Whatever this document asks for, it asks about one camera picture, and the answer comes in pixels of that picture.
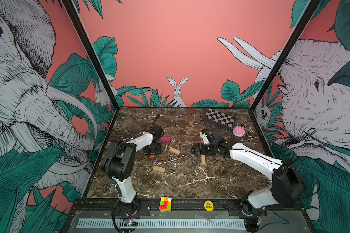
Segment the natural wood block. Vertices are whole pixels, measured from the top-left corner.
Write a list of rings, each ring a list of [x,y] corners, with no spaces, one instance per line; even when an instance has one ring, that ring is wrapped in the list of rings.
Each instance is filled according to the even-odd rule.
[[[171,151],[171,152],[173,152],[173,153],[175,153],[175,154],[177,154],[177,155],[180,155],[180,150],[177,150],[177,149],[175,149],[175,148],[173,148],[173,147],[170,147],[170,148],[169,148],[169,151]]]
[[[165,168],[158,167],[158,166],[154,166],[154,167],[153,167],[153,170],[154,170],[154,171],[161,172],[161,173],[164,173],[164,172],[165,172]]]
[[[206,156],[205,155],[201,155],[201,164],[202,165],[206,164]]]

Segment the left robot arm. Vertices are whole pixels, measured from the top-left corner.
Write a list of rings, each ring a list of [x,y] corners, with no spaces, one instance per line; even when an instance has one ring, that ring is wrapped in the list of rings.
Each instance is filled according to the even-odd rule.
[[[135,213],[139,207],[138,195],[131,181],[136,152],[156,147],[159,136],[155,131],[148,131],[123,140],[115,139],[102,162],[102,171],[106,179],[113,183],[118,191],[117,208],[126,215]]]

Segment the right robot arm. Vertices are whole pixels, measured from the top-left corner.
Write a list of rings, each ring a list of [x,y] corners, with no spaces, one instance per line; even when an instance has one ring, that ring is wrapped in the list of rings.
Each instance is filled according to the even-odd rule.
[[[224,155],[244,163],[270,180],[269,186],[253,190],[241,200],[240,208],[246,216],[253,216],[262,207],[271,205],[292,208],[306,190],[302,173],[294,161],[266,156],[242,143],[195,143],[191,152],[194,155]]]

